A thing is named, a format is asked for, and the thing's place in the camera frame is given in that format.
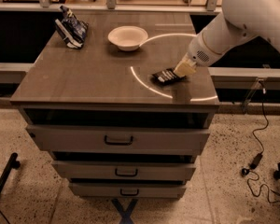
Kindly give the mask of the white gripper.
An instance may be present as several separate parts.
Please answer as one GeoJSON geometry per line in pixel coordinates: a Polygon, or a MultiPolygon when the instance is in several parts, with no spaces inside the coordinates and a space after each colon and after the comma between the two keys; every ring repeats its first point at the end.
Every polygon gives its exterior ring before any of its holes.
{"type": "Polygon", "coordinates": [[[175,69],[178,77],[193,75],[196,72],[196,64],[199,66],[211,66],[221,58],[220,54],[214,53],[203,41],[203,33],[198,33],[191,39],[188,54],[185,54],[175,69]]]}

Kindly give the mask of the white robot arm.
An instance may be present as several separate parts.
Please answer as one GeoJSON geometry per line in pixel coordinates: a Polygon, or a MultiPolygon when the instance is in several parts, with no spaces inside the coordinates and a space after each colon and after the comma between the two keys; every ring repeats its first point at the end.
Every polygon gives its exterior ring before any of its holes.
{"type": "Polygon", "coordinates": [[[280,53],[280,0],[222,0],[221,12],[191,39],[174,73],[192,75],[258,36],[280,53]]]}

